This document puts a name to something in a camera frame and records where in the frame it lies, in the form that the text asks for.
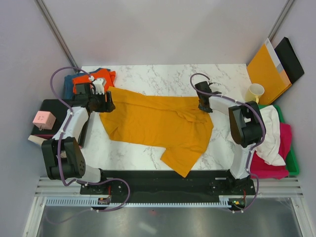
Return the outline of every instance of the magenta cloth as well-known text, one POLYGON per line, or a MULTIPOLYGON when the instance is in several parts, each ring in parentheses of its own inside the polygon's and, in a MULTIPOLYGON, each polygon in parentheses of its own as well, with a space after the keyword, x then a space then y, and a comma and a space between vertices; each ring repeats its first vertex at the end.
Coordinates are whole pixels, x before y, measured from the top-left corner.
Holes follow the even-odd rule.
MULTIPOLYGON (((282 122, 280 122, 280 140, 281 143, 278 153, 285 161, 286 156, 291 149, 292 131, 290 125, 282 122)), ((250 171, 251 173, 258 175, 260 179, 282 179, 289 174, 286 170, 286 166, 268 165, 263 159, 257 156, 256 152, 252 158, 250 171)))

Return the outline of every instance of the yellow cup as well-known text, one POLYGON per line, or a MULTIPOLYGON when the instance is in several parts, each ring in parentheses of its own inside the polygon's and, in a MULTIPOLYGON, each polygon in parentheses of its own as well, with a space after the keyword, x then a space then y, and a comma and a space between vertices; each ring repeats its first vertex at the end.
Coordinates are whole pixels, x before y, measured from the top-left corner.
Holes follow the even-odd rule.
POLYGON ((260 84, 253 83, 246 92, 245 101, 255 101, 258 104, 263 93, 265 93, 264 87, 260 84))

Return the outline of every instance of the orange shirt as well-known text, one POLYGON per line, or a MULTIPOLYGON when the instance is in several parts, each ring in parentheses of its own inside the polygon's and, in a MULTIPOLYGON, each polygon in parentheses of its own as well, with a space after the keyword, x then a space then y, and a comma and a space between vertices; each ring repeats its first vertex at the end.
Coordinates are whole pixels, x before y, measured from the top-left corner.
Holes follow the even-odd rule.
POLYGON ((206 151, 213 123, 198 97, 145 96, 110 87, 116 107, 100 113, 111 140, 165 147, 161 160, 186 177, 206 151))

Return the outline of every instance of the marble surface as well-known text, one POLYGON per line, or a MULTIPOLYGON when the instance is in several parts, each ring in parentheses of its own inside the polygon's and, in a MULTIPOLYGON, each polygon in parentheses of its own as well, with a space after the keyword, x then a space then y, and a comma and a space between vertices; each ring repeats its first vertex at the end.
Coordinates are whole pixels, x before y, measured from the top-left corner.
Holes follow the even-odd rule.
MULTIPOLYGON (((194 73, 208 75, 212 82, 221 84, 224 95, 244 101, 243 95, 251 82, 245 64, 219 65, 142 65, 142 66, 85 66, 91 72, 98 68, 116 71, 115 86, 144 95, 196 96, 190 85, 194 73)), ((194 83, 205 80, 195 76, 194 83)), ((228 116, 214 111, 210 114, 214 128, 207 151, 193 166, 193 170, 229 169, 234 157, 234 146, 226 140, 228 116)), ((111 141, 97 113, 92 113, 82 153, 86 163, 107 170, 170 170, 160 160, 165 148, 111 141)))

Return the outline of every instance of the pink box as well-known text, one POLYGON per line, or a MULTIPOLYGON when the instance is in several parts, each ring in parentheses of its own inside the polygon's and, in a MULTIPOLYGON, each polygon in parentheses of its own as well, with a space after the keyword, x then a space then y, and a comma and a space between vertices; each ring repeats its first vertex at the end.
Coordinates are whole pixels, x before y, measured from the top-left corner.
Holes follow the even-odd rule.
POLYGON ((51 130, 56 121, 56 117, 48 111, 38 111, 33 124, 38 127, 40 130, 48 129, 51 130))

